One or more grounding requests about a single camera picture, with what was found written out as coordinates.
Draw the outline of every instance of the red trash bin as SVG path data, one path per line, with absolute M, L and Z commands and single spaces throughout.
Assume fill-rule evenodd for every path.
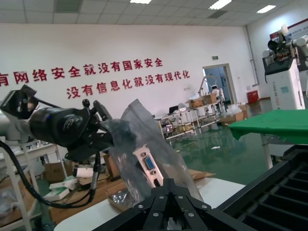
M 248 103 L 256 103 L 259 101 L 259 94 L 257 90 L 247 93 Z

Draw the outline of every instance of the door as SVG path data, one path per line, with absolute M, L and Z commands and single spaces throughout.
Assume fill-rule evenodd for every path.
M 217 85 L 218 89 L 223 89 L 223 93 L 225 95 L 225 101 L 230 102 L 230 93 L 229 93 L 229 87 L 227 82 L 227 74 L 225 72 L 225 68 L 222 67 L 214 67 L 209 69 L 204 69 L 206 76 L 213 76 L 214 78 L 208 78 L 208 88 L 211 91 L 212 85 Z

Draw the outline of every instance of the black metal frame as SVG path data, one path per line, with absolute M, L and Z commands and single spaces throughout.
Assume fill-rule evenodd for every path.
M 152 189 L 150 198 L 95 230 L 166 230 L 169 218 L 180 224 L 179 230 L 307 230 L 308 147 L 296 145 L 284 156 L 215 209 L 191 197 L 188 189 L 176 186 L 173 179 L 164 179 L 162 187 Z

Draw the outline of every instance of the blue vga port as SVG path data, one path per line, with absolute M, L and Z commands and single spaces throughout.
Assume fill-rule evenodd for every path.
M 144 158 L 143 161 L 145 162 L 145 165 L 146 165 L 146 167 L 148 168 L 148 170 L 152 170 L 152 169 L 155 168 L 155 167 L 154 167 L 154 164 L 153 164 L 153 162 L 152 162 L 152 160 L 151 160 L 150 157 Z

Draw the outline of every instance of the plastic bag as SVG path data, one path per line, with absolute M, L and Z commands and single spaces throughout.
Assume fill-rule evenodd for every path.
M 236 104 L 232 104 L 228 107 L 227 112 L 225 113 L 226 116 L 232 116 L 239 112 L 242 112 L 242 110 L 238 107 Z
M 10 187 L 0 190 L 0 223 L 6 223 L 5 218 L 18 207 L 14 190 Z
M 120 120 L 108 121 L 108 127 L 114 141 L 109 154 L 136 203 L 151 195 L 151 185 L 133 155 L 144 145 L 150 149 L 164 178 L 173 178 L 178 186 L 188 188 L 192 197 L 202 201 L 182 156 L 166 144 L 158 122 L 139 100 L 128 106 Z

